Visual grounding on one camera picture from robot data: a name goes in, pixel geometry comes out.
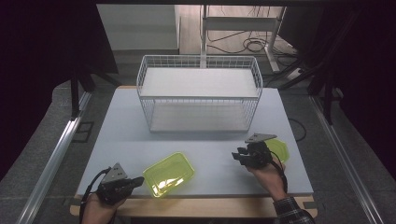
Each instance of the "black cable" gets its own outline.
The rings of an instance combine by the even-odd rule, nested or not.
[[[254,44],[260,45],[261,48],[260,49],[250,49],[249,46],[254,45]],[[262,43],[262,40],[260,38],[256,38],[256,37],[250,37],[250,38],[244,40],[243,45],[245,46],[246,49],[248,49],[250,52],[253,52],[253,53],[261,52],[265,46],[265,44]]]
[[[291,121],[294,121],[294,122],[298,123],[304,130],[303,137],[301,137],[299,139],[296,139],[296,142],[300,142],[301,140],[305,139],[306,138],[306,128],[305,128],[305,126],[300,121],[298,121],[297,119],[288,119],[288,120],[291,120]]]
[[[256,11],[256,7],[252,7],[252,9],[249,11],[249,13],[248,13],[247,15],[250,15],[250,13],[251,13],[252,11]]]
[[[245,51],[245,49],[242,49],[242,50],[239,50],[239,51],[230,52],[230,51],[227,51],[227,50],[224,50],[224,49],[220,49],[220,48],[212,46],[212,45],[206,45],[206,46],[209,47],[209,48],[218,49],[218,50],[220,50],[220,51],[222,51],[224,53],[230,53],[230,54],[237,54],[237,53],[241,53],[241,52]]]
[[[222,38],[219,38],[219,39],[214,39],[214,40],[212,40],[212,39],[210,39],[210,37],[209,37],[209,31],[207,31],[207,39],[208,39],[210,42],[216,42],[216,41],[223,40],[223,39],[226,39],[226,38],[235,36],[235,35],[240,35],[240,34],[246,33],[246,32],[247,32],[247,31],[242,31],[242,32],[238,32],[238,33],[235,33],[235,34],[232,34],[232,35],[226,35],[226,36],[224,36],[224,37],[222,37]]]
[[[224,14],[224,16],[225,16],[225,12],[222,10],[222,6],[221,6],[221,11],[222,11],[222,13]]]
[[[270,16],[270,9],[271,7],[268,7],[267,18]],[[265,43],[267,43],[267,39],[268,39],[268,32],[265,31]]]
[[[262,8],[262,7],[261,7],[261,6],[259,6],[259,10],[257,10],[256,17],[259,17],[259,14],[260,14],[260,8]]]
[[[279,163],[280,163],[280,169],[282,170],[282,172],[284,172],[285,170],[283,169],[282,161],[280,160],[280,158],[276,155],[275,152],[273,152],[273,151],[270,151],[270,152],[276,156],[277,160],[278,160]]]
[[[201,19],[202,19],[202,5],[199,6],[199,36],[201,37],[201,42],[202,42],[202,24],[201,24]]]
[[[84,216],[85,206],[87,205],[88,196],[91,193],[91,189],[93,187],[93,184],[96,182],[96,180],[97,180],[97,178],[99,178],[99,176],[107,174],[110,170],[111,170],[111,167],[108,167],[107,169],[99,172],[99,174],[97,174],[95,176],[95,178],[93,179],[91,184],[85,190],[84,196],[82,196],[81,203],[79,205],[79,223],[82,223],[82,217]]]

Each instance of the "aluminum rail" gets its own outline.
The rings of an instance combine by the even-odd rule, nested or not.
[[[329,125],[324,118],[322,114],[322,106],[320,104],[320,101],[318,97],[315,96],[310,96],[309,97],[311,100],[312,105],[316,109],[318,118],[320,120],[320,123],[322,124],[325,133],[328,135],[331,143],[332,143],[332,148],[335,151],[335,154],[338,157],[338,160],[340,161],[341,165],[343,166],[343,169],[346,173],[346,177],[349,179],[349,182],[355,191],[356,195],[358,196],[358,199],[361,203],[361,207],[364,210],[364,213],[366,214],[367,218],[369,219],[370,223],[373,224],[378,224],[378,223],[384,223],[382,220],[381,216],[378,213],[378,210],[376,208],[375,202],[370,195],[369,190],[366,188],[364,183],[361,181],[361,178],[358,175],[358,172],[356,171],[355,167],[352,164],[351,159],[347,155],[347,151],[344,148],[343,144],[341,143],[340,139],[338,138],[338,135],[332,125]]]
[[[35,215],[37,214],[38,209],[40,208],[50,188],[52,180],[55,177],[58,168],[62,163],[64,154],[66,153],[70,142],[72,141],[73,135],[76,132],[76,129],[81,121],[82,115],[84,114],[90,98],[90,93],[84,92],[82,94],[79,101],[80,112],[78,116],[76,117],[76,119],[70,120],[67,123],[64,132],[58,141],[58,144],[53,150],[46,167],[44,168],[40,178],[35,184],[35,188],[33,189],[16,223],[32,223],[35,220]]]

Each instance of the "box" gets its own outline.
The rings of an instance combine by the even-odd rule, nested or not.
[[[136,86],[151,132],[247,132],[262,94],[254,57],[147,55]]]

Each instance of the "yellow translucent container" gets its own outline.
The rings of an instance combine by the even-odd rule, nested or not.
[[[162,198],[171,190],[192,179],[194,170],[187,158],[177,152],[158,161],[143,172],[145,182],[155,198]]]
[[[274,152],[280,159],[281,162],[285,162],[289,159],[288,146],[286,143],[279,141],[276,138],[264,141],[270,151]]]

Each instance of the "cable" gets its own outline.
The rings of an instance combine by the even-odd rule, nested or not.
[[[235,35],[240,35],[240,34],[246,33],[246,32],[247,32],[247,31],[242,31],[242,32],[235,33],[235,34],[233,34],[233,35],[226,35],[226,36],[224,36],[224,37],[222,37],[222,38],[212,40],[212,39],[210,39],[210,37],[209,37],[209,31],[207,31],[207,39],[208,39],[210,42],[216,42],[216,41],[223,40],[223,39],[226,39],[226,38],[235,36]]]
[[[260,8],[261,8],[261,7],[259,7],[259,10],[257,10],[256,17],[259,17],[259,14],[260,14]]]
[[[305,139],[306,138],[306,128],[305,128],[305,126],[300,121],[298,121],[297,119],[288,119],[288,120],[291,120],[291,121],[294,121],[294,122],[298,123],[304,130],[303,137],[301,137],[299,139],[296,139],[296,142],[300,142],[301,140]]]
[[[274,155],[276,156],[277,160],[279,161],[279,163],[282,164],[282,161],[281,161],[280,158],[276,155],[276,153],[273,152],[273,151],[270,151],[270,152],[271,152],[272,154],[274,154]],[[285,169],[283,169],[283,166],[282,166],[282,165],[280,166],[280,169],[282,170],[282,172],[285,172]]]
[[[270,16],[270,9],[271,9],[271,7],[268,7],[267,18]],[[265,42],[266,43],[267,43],[267,39],[268,39],[268,32],[265,31]]]
[[[82,223],[82,218],[84,216],[84,211],[85,211],[85,206],[87,205],[87,200],[88,200],[88,196],[91,193],[91,189],[93,187],[93,184],[96,182],[97,178],[99,178],[99,176],[107,174],[109,171],[111,170],[111,167],[108,167],[107,169],[99,172],[99,174],[97,174],[95,176],[95,178],[93,179],[93,181],[91,182],[91,184],[87,187],[87,189],[85,190],[84,195],[82,196],[81,199],[81,203],[79,206],[79,223]]]
[[[225,12],[222,10],[222,6],[221,6],[221,11],[222,11],[222,13],[224,14],[224,16],[225,16]]]
[[[241,52],[245,51],[245,49],[242,49],[242,50],[239,50],[239,51],[230,52],[230,51],[227,51],[227,50],[224,50],[224,49],[220,49],[220,48],[212,46],[212,45],[206,45],[206,46],[209,47],[209,48],[218,49],[218,50],[220,50],[220,51],[222,51],[224,53],[230,53],[230,54],[237,54],[237,53],[241,53]]]
[[[256,7],[252,7],[252,9],[249,11],[249,13],[248,13],[247,15],[250,15],[250,13],[251,13],[252,11],[256,11]]]
[[[201,37],[201,42],[202,42],[202,24],[201,24],[201,19],[202,19],[202,5],[199,6],[199,36]]]

